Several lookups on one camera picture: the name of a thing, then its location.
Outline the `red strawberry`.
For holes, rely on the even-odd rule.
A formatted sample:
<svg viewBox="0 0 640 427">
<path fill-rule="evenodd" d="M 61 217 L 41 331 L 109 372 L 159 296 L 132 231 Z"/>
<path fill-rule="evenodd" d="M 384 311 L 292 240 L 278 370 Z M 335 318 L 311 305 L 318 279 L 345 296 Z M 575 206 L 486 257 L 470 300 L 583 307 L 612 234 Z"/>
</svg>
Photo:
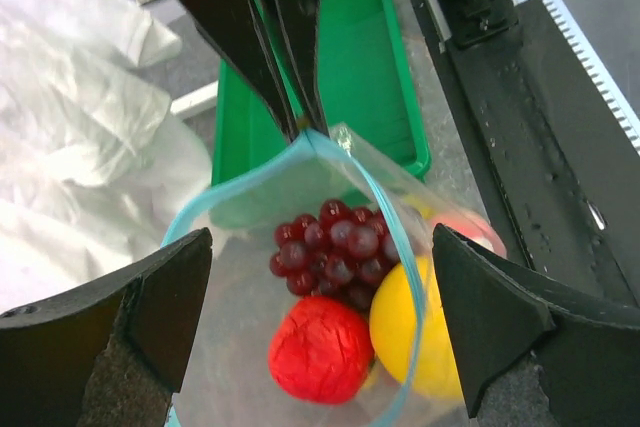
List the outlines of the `red strawberry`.
<svg viewBox="0 0 640 427">
<path fill-rule="evenodd" d="M 272 337 L 267 366 L 292 397 L 326 405 L 353 399 L 374 359 L 369 325 L 356 311 L 325 296 L 300 299 Z"/>
</svg>

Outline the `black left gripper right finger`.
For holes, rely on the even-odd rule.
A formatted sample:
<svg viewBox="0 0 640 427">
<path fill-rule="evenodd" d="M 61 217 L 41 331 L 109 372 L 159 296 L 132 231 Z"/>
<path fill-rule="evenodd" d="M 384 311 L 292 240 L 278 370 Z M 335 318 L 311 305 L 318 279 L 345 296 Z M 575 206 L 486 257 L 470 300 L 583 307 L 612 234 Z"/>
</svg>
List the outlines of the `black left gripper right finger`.
<svg viewBox="0 0 640 427">
<path fill-rule="evenodd" d="M 639 310 L 514 264 L 446 226 L 438 288 L 480 426 L 636 426 Z"/>
</svg>

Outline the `clear zip top bag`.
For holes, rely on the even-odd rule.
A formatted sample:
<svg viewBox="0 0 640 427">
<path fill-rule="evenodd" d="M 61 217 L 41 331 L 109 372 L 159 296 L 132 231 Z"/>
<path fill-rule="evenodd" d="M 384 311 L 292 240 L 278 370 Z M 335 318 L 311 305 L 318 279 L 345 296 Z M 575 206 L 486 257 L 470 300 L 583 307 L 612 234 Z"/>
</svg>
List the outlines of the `clear zip top bag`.
<svg viewBox="0 0 640 427">
<path fill-rule="evenodd" d="M 213 264 L 172 426 L 465 426 L 433 231 L 498 255 L 481 216 L 345 125 L 191 201 Z"/>
</svg>

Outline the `peach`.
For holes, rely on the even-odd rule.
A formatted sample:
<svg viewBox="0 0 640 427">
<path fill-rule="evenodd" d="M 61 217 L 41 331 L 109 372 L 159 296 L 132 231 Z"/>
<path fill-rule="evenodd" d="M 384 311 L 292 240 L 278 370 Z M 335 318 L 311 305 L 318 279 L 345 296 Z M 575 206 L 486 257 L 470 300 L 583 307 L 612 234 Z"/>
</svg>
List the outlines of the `peach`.
<svg viewBox="0 0 640 427">
<path fill-rule="evenodd" d="M 492 226 L 478 214 L 462 210 L 436 214 L 429 220 L 432 227 L 443 224 L 450 227 L 503 258 L 507 258 L 506 247 Z"/>
</svg>

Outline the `purple grape bunch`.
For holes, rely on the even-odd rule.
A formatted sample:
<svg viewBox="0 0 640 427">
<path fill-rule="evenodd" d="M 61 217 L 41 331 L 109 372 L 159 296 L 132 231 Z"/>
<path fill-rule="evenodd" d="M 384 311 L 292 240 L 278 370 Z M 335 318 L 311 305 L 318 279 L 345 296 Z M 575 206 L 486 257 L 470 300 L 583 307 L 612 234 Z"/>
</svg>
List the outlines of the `purple grape bunch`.
<svg viewBox="0 0 640 427">
<path fill-rule="evenodd" d="M 317 215 L 301 213 L 278 225 L 273 240 L 269 269 L 290 293 L 331 297 L 361 313 L 370 310 L 378 287 L 399 263 L 381 211 L 336 198 L 326 200 Z"/>
</svg>

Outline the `orange fruit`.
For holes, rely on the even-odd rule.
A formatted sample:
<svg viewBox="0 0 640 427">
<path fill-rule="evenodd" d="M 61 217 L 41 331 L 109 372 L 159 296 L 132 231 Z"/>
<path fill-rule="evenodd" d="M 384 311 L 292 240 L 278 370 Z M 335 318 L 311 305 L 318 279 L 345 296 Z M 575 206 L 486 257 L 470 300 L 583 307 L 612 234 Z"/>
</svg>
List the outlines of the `orange fruit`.
<svg viewBox="0 0 640 427">
<path fill-rule="evenodd" d="M 435 279 L 432 259 L 416 258 L 427 307 L 412 390 L 446 401 L 463 399 L 458 371 Z M 396 265 L 378 287 L 369 312 L 371 342 L 378 360 L 403 383 L 414 350 L 417 317 L 404 266 Z"/>
</svg>

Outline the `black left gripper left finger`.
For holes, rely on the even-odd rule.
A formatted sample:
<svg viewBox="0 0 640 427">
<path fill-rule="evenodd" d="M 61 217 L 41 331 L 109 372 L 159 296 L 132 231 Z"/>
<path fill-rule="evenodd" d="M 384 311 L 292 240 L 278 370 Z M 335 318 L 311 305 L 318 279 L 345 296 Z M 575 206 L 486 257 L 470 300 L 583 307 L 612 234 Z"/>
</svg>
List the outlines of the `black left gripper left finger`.
<svg viewBox="0 0 640 427">
<path fill-rule="evenodd" d="M 212 236 L 1 316 L 4 426 L 163 426 L 181 390 Z"/>
</svg>

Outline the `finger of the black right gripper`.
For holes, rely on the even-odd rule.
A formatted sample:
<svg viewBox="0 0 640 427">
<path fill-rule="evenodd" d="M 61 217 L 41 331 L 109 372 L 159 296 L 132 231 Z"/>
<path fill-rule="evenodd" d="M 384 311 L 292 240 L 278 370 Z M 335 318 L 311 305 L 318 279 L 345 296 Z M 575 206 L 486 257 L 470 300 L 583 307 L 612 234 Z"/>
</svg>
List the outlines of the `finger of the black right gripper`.
<svg viewBox="0 0 640 427">
<path fill-rule="evenodd" d="M 253 0 L 178 1 L 201 36 L 261 98 L 284 138 L 295 140 L 295 117 Z"/>
<path fill-rule="evenodd" d="M 309 125 L 326 132 L 328 124 L 318 88 L 318 30 L 321 0 L 274 0 L 287 52 L 287 68 Z"/>
</svg>

